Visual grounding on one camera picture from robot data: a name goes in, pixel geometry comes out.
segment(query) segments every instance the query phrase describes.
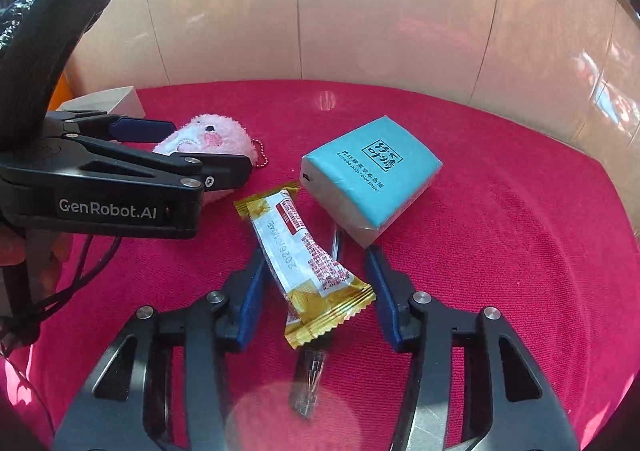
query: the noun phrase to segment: snack bar wrapper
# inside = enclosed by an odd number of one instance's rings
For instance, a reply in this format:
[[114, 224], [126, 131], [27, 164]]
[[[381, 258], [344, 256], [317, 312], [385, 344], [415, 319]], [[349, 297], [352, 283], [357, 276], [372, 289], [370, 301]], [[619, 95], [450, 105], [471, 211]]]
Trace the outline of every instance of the snack bar wrapper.
[[289, 302], [285, 337], [293, 348], [337, 327], [376, 298], [370, 285], [314, 241], [287, 189], [242, 202], [278, 288]]

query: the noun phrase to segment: plush toy keychain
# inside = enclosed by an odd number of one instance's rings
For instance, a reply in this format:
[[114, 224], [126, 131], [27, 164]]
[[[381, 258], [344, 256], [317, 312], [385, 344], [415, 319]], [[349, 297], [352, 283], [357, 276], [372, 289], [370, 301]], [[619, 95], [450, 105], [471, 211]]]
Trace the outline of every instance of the plush toy keychain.
[[[254, 144], [260, 147], [262, 161], [259, 163]], [[240, 123], [230, 117], [209, 114], [194, 117], [191, 122], [158, 144], [154, 152], [163, 155], [171, 155], [175, 152], [245, 155], [249, 157], [254, 168], [264, 168], [269, 162], [264, 154], [262, 143], [249, 137]], [[202, 203], [207, 205], [230, 193], [233, 193], [232, 189], [206, 192]]]

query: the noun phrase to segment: black plastic bag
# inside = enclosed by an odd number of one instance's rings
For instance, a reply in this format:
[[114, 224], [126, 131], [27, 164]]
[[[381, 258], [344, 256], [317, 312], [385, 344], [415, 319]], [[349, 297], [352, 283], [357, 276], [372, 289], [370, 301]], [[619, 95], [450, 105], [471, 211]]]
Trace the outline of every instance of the black plastic bag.
[[4, 57], [6, 48], [14, 38], [18, 25], [31, 9], [35, 0], [16, 0], [6, 9], [0, 11], [0, 59]]

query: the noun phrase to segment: teal tissue package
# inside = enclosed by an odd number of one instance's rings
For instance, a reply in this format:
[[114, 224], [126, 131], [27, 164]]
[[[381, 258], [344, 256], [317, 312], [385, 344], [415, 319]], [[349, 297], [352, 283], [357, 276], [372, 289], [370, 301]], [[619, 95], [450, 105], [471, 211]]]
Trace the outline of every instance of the teal tissue package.
[[300, 183], [362, 247], [429, 187], [441, 161], [388, 117], [302, 158]]

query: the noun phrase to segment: red tablecloth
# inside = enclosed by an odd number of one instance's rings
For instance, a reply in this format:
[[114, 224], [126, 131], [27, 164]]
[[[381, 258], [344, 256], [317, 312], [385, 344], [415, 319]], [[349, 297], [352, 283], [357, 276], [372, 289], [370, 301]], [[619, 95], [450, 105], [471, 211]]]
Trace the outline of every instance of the red tablecloth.
[[[44, 325], [29, 372], [55, 424], [137, 307], [186, 306], [245, 265], [255, 240], [233, 200], [296, 178], [302, 155], [385, 114], [444, 162], [433, 185], [380, 238], [391, 263], [449, 306], [497, 306], [540, 363], [583, 444], [620, 402], [640, 368], [638, 247], [596, 161], [501, 118], [394, 89], [270, 81], [139, 94], [149, 118], [177, 125], [202, 113], [235, 118], [264, 143], [270, 163], [234, 196], [204, 209], [194, 240], [125, 240], [102, 275]], [[328, 247], [325, 212], [305, 192], [298, 208]], [[97, 241], [93, 261], [108, 241]], [[79, 246], [76, 240], [61, 287]], [[363, 256], [347, 244], [346, 265], [358, 275]], [[388, 449], [408, 358], [383, 341], [374, 309], [336, 329], [312, 423], [287, 407], [295, 352], [283, 337], [285, 317], [284, 301], [271, 287], [251, 346], [228, 358], [246, 448]], [[15, 357], [26, 364], [25, 355]], [[460, 430], [460, 373], [456, 361], [452, 440]], [[8, 375], [10, 398], [48, 440], [41, 408]], [[184, 421], [177, 421], [176, 433], [184, 441]]]

